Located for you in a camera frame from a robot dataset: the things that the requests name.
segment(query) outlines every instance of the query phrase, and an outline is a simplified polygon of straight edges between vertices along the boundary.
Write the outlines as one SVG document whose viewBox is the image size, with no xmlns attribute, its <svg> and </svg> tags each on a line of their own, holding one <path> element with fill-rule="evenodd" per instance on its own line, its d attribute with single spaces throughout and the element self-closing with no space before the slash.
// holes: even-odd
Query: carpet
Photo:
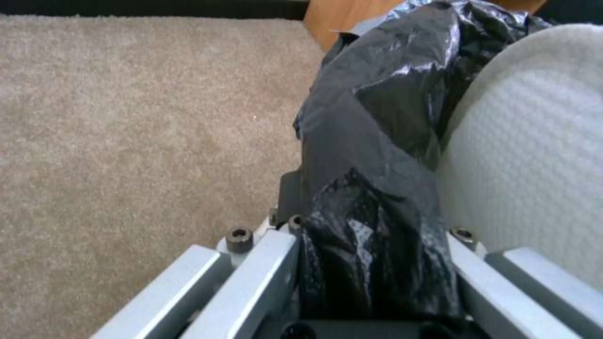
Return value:
<svg viewBox="0 0 603 339">
<path fill-rule="evenodd" d="M 0 17 L 0 328 L 93 334 L 300 163 L 301 22 Z"/>
</svg>

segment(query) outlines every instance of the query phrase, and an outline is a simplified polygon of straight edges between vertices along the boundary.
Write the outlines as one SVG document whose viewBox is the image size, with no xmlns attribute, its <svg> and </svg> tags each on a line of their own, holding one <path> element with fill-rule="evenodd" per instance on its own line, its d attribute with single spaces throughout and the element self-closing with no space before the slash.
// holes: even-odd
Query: wooden furniture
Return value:
<svg viewBox="0 0 603 339">
<path fill-rule="evenodd" d="M 304 23 L 323 50 L 335 42 L 333 31 L 346 31 L 358 22 L 387 13 L 401 0 L 310 0 Z M 536 12 L 546 0 L 494 0 L 509 10 Z"/>
</svg>

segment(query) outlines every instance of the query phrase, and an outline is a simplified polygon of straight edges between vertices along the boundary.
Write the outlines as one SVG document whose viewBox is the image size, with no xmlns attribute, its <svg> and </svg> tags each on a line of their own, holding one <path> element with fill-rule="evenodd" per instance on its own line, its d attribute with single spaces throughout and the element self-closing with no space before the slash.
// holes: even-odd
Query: silver metal bar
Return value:
<svg viewBox="0 0 603 339">
<path fill-rule="evenodd" d="M 294 236 L 266 232 L 181 338 L 251 338 L 291 297 L 297 256 Z"/>
<path fill-rule="evenodd" d="M 231 271 L 227 255 L 193 245 L 92 338 L 173 338 Z"/>
<path fill-rule="evenodd" d="M 579 338 L 500 273 L 447 234 L 463 301 L 493 338 Z"/>
<path fill-rule="evenodd" d="M 486 262 L 585 338 L 603 338 L 603 294 L 527 247 Z"/>
</svg>

